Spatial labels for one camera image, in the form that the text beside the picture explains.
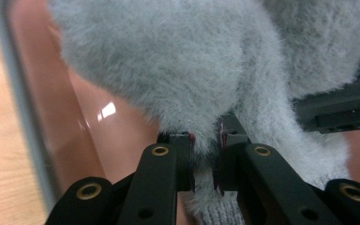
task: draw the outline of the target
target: wooden table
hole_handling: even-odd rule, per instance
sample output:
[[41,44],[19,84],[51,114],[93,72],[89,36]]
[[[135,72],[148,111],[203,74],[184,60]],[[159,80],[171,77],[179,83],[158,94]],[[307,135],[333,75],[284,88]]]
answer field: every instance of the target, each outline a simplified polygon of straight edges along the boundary
[[46,216],[0,55],[0,224],[43,224]]

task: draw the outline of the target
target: fuzzy gray material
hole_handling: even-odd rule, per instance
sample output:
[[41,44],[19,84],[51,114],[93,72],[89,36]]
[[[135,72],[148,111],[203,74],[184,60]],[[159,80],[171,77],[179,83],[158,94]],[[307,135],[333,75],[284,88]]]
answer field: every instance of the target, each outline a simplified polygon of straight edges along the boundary
[[51,11],[80,75],[161,131],[196,135],[199,191],[187,208],[203,223],[242,223],[233,194],[215,197],[206,168],[215,122],[229,110],[310,184],[348,177],[342,135],[304,132],[291,100],[353,80],[360,0],[52,0]]

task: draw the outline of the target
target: gray fuzzy fabric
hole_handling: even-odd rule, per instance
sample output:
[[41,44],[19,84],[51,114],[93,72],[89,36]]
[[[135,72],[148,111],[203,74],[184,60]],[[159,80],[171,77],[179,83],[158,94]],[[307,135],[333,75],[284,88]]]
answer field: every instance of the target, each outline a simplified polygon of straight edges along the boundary
[[51,11],[63,57],[80,75],[161,131],[196,135],[187,209],[201,223],[243,223],[235,194],[218,196],[208,168],[215,123],[229,110],[310,184],[348,176],[343,137],[304,132],[291,100],[353,80],[360,0],[52,0]]

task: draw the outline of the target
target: brass screw hole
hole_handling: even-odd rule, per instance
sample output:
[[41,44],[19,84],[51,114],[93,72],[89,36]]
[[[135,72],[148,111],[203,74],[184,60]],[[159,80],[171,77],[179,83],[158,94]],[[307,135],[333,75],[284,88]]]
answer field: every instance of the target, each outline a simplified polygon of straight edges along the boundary
[[80,200],[90,200],[95,198],[101,192],[101,185],[98,183],[91,183],[82,186],[77,191],[77,197]]
[[254,150],[258,155],[260,155],[262,157],[268,157],[271,155],[271,151],[264,147],[255,147]]
[[169,148],[164,147],[164,146],[159,146],[159,147],[154,148],[152,153],[154,156],[157,156],[157,157],[165,156],[166,154],[169,153]]
[[340,192],[348,198],[360,202],[360,188],[353,185],[341,184]]

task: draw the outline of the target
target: brass insert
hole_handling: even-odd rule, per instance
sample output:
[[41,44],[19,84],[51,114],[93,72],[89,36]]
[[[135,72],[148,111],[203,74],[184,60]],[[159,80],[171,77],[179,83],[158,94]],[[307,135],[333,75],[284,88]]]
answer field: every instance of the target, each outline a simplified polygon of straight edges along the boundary
[[77,191],[77,197],[80,200],[90,200],[95,198],[101,192],[101,185],[90,183],[82,186]]
[[340,184],[340,192],[348,198],[360,202],[360,188],[349,184]]
[[157,157],[165,156],[166,154],[169,153],[169,148],[164,147],[164,146],[158,146],[152,150],[152,153],[154,156],[157,156]]
[[254,150],[258,155],[262,157],[268,157],[271,155],[270,149],[267,149],[265,147],[255,147]]

